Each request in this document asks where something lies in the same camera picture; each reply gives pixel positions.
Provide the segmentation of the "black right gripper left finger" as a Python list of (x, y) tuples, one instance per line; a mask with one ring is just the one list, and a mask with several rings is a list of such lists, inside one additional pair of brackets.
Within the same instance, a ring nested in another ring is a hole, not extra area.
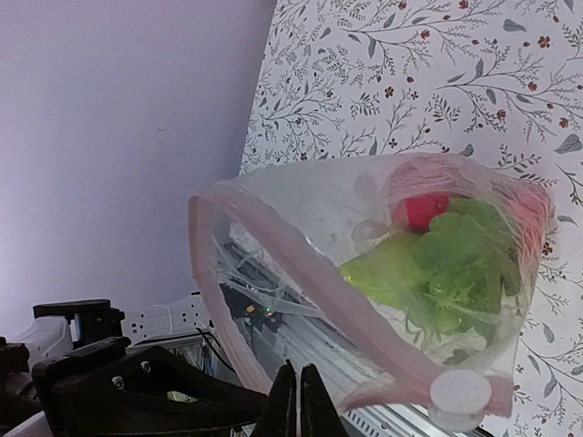
[(295, 437), (297, 434), (296, 372), (287, 360), (278, 370), (252, 437)]

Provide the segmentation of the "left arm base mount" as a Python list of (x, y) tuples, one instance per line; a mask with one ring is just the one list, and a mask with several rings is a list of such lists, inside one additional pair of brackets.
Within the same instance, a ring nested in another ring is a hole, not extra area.
[(285, 355), (279, 351), (278, 332), (283, 315), (225, 282), (220, 284), (220, 291), (227, 308), (220, 326), (232, 324), (262, 365), (282, 364)]

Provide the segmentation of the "red tomato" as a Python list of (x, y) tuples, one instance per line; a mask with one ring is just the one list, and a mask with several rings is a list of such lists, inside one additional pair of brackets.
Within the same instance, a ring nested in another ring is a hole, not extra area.
[(415, 233), (425, 233), (433, 218), (445, 213), (450, 196), (429, 193), (399, 201), (392, 210), (393, 223)]

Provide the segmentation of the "clear zip top bag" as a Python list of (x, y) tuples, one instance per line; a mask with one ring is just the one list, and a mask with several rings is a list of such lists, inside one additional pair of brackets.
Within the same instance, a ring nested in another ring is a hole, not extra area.
[(466, 432), (513, 411), (554, 204), (458, 155), (253, 170), (192, 196), (192, 276), (241, 383), (289, 362), (340, 413), (418, 405)]

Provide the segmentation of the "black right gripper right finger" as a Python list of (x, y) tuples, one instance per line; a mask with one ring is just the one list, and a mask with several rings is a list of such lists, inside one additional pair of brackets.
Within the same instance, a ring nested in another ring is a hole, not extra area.
[(302, 369), (300, 386), (301, 437), (346, 437), (341, 418), (314, 364)]

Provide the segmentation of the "green grape bunch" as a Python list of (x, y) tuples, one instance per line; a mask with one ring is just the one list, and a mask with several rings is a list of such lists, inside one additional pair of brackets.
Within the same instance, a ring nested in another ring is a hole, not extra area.
[(401, 311), (421, 347), (476, 338), (485, 348), (500, 331), (502, 299), (522, 288), (515, 248), (495, 207), (453, 198), (425, 233), (397, 226), (340, 272), (373, 302)]

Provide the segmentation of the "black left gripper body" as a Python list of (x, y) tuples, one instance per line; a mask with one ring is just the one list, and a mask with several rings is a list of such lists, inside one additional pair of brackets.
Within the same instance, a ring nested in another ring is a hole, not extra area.
[(76, 347), (32, 368), (55, 436), (228, 436), (255, 423), (265, 394), (221, 381), (167, 349), (133, 350), (108, 300), (41, 304), (36, 317), (78, 320)]

